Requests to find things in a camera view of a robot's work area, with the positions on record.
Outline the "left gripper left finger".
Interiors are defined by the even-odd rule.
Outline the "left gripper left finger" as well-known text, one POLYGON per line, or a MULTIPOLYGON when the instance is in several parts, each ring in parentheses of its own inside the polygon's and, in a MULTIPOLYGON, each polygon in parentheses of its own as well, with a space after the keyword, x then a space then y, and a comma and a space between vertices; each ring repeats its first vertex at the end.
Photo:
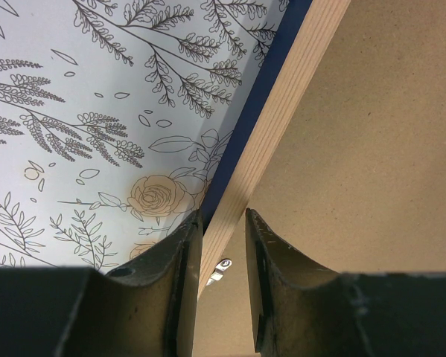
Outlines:
POLYGON ((0 356, 190 356, 202 242, 194 211, 106 274, 0 268, 0 356))

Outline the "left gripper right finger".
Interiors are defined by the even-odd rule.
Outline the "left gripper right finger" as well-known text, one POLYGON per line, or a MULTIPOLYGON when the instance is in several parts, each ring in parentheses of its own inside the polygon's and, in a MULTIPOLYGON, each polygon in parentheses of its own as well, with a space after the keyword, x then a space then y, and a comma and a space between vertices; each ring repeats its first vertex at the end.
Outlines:
POLYGON ((446 356, 446 272, 339 273, 245 213, 262 356, 446 356))

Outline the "brown cardboard backing board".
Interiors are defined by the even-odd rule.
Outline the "brown cardboard backing board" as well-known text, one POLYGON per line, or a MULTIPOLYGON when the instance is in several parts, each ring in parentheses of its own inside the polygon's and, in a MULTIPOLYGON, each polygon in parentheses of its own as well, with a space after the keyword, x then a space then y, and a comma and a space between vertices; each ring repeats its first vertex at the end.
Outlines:
POLYGON ((446 1, 352 1, 264 170, 205 242, 232 266, 199 297, 195 356, 253 356, 243 213, 318 263, 446 271, 446 1))

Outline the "wooden picture frame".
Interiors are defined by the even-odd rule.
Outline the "wooden picture frame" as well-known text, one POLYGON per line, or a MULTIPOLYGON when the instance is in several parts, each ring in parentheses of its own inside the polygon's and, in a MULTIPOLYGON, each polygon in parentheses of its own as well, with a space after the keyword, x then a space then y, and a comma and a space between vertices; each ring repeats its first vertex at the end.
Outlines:
POLYGON ((349 1, 291 1, 202 203, 202 292, 324 56, 349 1))

